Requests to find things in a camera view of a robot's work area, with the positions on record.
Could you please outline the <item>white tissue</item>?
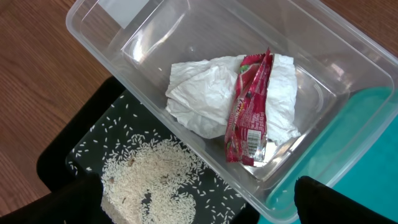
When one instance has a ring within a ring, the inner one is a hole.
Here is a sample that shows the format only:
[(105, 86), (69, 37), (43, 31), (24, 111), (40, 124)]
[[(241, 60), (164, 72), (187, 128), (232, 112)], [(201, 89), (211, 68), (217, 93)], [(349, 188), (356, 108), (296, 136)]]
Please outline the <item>white tissue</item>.
[[(225, 56), (171, 66), (166, 110), (206, 139), (222, 136), (244, 56)], [(294, 125), (297, 76), (292, 57), (275, 54), (267, 88), (267, 137), (281, 145), (300, 136)]]

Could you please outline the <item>white cooked rice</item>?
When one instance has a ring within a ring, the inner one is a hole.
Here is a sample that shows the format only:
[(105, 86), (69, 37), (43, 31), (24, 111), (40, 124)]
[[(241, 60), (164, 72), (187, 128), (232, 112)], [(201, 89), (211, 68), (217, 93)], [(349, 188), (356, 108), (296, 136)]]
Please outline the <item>white cooked rice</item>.
[(99, 175), (112, 223), (231, 223), (246, 201), (129, 93), (103, 112), (65, 159)]

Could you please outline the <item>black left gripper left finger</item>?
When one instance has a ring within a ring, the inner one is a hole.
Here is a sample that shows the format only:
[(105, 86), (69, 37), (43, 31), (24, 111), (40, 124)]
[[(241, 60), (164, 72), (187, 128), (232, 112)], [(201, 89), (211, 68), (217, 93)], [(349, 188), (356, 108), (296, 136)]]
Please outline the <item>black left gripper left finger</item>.
[(1, 224), (109, 223), (101, 209), (103, 184), (98, 174), (88, 174), (1, 217)]

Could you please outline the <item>red snack wrapper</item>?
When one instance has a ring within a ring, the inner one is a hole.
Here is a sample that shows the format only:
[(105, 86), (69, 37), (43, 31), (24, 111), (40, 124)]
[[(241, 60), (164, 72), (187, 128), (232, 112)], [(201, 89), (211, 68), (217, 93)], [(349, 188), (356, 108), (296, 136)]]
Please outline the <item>red snack wrapper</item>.
[(274, 56), (271, 51), (247, 55), (239, 67), (224, 150), (227, 162), (253, 166), (266, 155), (267, 87)]

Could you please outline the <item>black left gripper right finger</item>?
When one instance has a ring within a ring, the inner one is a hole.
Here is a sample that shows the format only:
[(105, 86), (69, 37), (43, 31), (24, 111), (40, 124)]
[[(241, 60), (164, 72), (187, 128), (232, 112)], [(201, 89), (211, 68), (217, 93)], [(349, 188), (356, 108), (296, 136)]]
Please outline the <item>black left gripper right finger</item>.
[(309, 176), (296, 180), (294, 203), (303, 224), (397, 224)]

